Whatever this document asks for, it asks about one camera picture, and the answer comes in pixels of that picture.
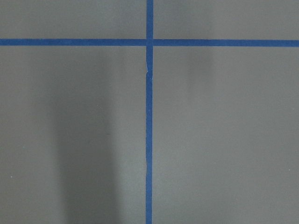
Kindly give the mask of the lower horizontal blue tape line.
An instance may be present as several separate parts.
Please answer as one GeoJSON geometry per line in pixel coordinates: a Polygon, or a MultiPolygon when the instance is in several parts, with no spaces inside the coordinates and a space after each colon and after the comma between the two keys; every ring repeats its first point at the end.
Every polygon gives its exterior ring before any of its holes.
{"type": "Polygon", "coordinates": [[[298,47],[298,40],[237,39],[1,39],[1,46],[201,46],[201,47],[298,47]]]}

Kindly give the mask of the center vertical blue tape line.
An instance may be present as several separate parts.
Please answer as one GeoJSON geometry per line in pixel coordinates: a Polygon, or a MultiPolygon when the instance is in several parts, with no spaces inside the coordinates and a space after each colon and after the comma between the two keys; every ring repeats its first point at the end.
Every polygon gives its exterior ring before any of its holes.
{"type": "Polygon", "coordinates": [[[154,1],[146,1],[146,195],[145,223],[152,223],[152,135],[153,135],[153,12],[154,1]]]}

